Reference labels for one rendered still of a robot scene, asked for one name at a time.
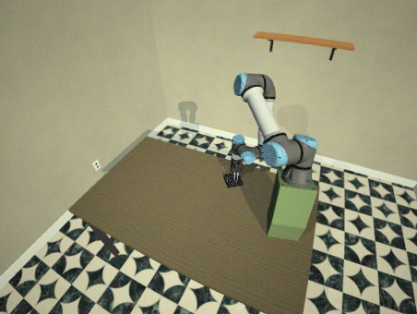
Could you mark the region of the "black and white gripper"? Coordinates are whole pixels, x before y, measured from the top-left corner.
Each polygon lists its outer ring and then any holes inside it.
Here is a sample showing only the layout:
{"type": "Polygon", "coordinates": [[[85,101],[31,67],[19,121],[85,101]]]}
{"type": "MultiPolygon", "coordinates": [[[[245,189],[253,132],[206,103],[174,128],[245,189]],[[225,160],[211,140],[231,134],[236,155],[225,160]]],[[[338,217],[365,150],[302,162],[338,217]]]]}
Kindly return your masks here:
{"type": "Polygon", "coordinates": [[[239,175],[239,173],[242,172],[242,166],[243,166],[243,161],[241,160],[239,155],[235,155],[235,154],[232,153],[231,173],[234,174],[233,180],[235,180],[235,173],[237,173],[236,180],[238,180],[238,175],[239,175]]]}

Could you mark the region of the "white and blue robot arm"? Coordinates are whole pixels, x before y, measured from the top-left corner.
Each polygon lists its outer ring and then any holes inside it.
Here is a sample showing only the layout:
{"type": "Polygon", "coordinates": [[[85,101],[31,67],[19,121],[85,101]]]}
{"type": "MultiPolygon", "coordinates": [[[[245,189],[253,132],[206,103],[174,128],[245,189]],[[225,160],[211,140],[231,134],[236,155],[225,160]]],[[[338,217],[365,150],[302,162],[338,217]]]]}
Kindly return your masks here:
{"type": "Polygon", "coordinates": [[[301,134],[295,134],[294,139],[288,139],[286,133],[280,131],[273,116],[275,87],[270,77],[263,75],[241,73],[235,78],[234,93],[243,97],[243,101],[248,103],[253,113],[258,125],[258,142],[257,147],[248,148],[244,143],[244,136],[235,135],[232,137],[232,153],[239,155],[245,164],[251,164],[263,157],[266,164],[271,167],[287,165],[281,174],[281,179],[294,187],[309,187],[312,183],[311,169],[316,155],[317,141],[301,134]],[[266,143],[263,145],[262,142],[266,143]]]}

